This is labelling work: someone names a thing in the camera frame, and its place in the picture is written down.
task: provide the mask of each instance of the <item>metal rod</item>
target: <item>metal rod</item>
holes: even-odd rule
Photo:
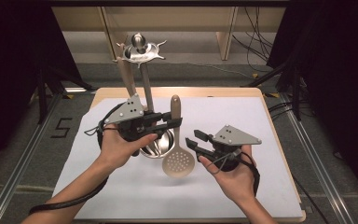
[[[67,87],[62,95],[95,95],[97,91],[88,91],[81,87]]]
[[[251,83],[249,83],[247,85],[247,87],[256,87],[260,84],[262,84],[263,82],[269,80],[272,77],[275,77],[276,75],[280,74],[285,68],[286,68],[286,63],[282,63],[281,65],[279,65],[278,67],[276,67],[274,70],[266,73],[264,76],[262,76],[260,79],[255,80]]]
[[[147,103],[147,110],[154,111],[152,90],[150,89],[150,81],[149,81],[149,73],[147,71],[147,64],[141,63],[139,66],[139,70],[141,71],[142,81],[144,83],[144,91],[145,91],[145,97],[146,97],[146,103]]]
[[[286,93],[282,93],[282,100],[284,103],[289,102],[289,98],[287,97]],[[330,178],[330,175],[324,168],[324,164],[319,158],[316,149],[313,147],[313,144],[310,141],[310,138],[308,137],[308,134],[302,125],[302,122],[297,120],[296,116],[291,111],[288,113],[288,116],[303,148],[305,149],[308,159],[310,160],[310,164],[312,165],[313,170],[321,182],[324,193],[326,194],[327,199],[329,200],[334,212],[336,213],[339,223],[354,223],[347,205],[338,193],[338,190],[333,183],[333,180]]]
[[[36,147],[38,146],[40,140],[42,139],[43,133],[46,130],[49,119],[61,98],[62,98],[61,94],[56,94],[53,96],[52,101],[49,104],[48,113],[45,119],[41,124],[37,124],[31,140],[28,142],[28,145],[25,148],[24,152],[22,153],[19,162],[17,163],[13,172],[11,173],[10,178],[4,185],[0,193],[0,219],[5,213],[5,210],[8,204],[10,203],[11,198],[13,197],[16,187],[19,184],[23,174],[25,173],[25,170],[28,167],[31,158],[34,155],[34,151]]]

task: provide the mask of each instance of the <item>person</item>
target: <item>person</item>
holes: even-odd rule
[[[93,164],[46,203],[67,202],[88,194],[97,188],[117,168],[123,166],[133,152],[149,145],[158,137],[152,133],[137,141],[127,142],[121,138],[118,131],[112,130],[116,128],[114,124],[108,124],[106,128],[110,130],[103,132],[101,153]],[[252,156],[251,146],[242,146],[241,150]],[[209,172],[214,174],[217,171],[218,168],[214,164],[211,164],[208,159],[202,156],[199,159]],[[245,156],[242,159],[249,161],[249,158]],[[247,166],[240,164],[233,171],[218,172],[213,176],[225,195],[241,209],[253,224],[276,223],[255,197],[253,192],[253,174]],[[35,212],[24,219],[22,224],[71,223],[83,205],[84,203],[80,203],[57,210]]]

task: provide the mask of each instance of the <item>stainless steel bowl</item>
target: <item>stainless steel bowl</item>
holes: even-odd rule
[[[149,146],[141,148],[141,153],[148,158],[164,158],[173,148],[174,136],[171,129],[167,130],[160,139],[156,139]]]

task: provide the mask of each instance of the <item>slotted spoon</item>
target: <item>slotted spoon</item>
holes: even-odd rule
[[[172,119],[181,118],[181,102],[178,95],[174,95],[171,99],[171,116]],[[174,145],[162,161],[162,170],[166,175],[181,178],[190,174],[195,165],[193,155],[180,147],[180,127],[173,128]]]

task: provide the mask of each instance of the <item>kitchen utensil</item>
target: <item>kitchen utensil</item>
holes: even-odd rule
[[[142,82],[144,83],[147,110],[154,111],[152,90],[150,88],[150,80],[149,80],[149,73],[147,71],[147,64],[141,63],[139,67],[139,71],[141,72]]]
[[[181,102],[178,95],[171,99],[171,117],[172,119],[181,118]],[[180,147],[180,128],[173,129],[174,146],[164,157],[162,161],[162,170],[166,175],[181,178],[189,175],[195,165],[193,154]]]
[[[121,57],[116,57],[116,59],[121,78],[123,79],[127,92],[130,97],[132,97],[136,93],[136,89],[133,73],[131,71],[131,65],[128,61],[123,60]]]
[[[173,133],[167,130],[160,139],[155,140],[150,145],[141,149],[141,153],[152,159],[165,157],[173,147]]]

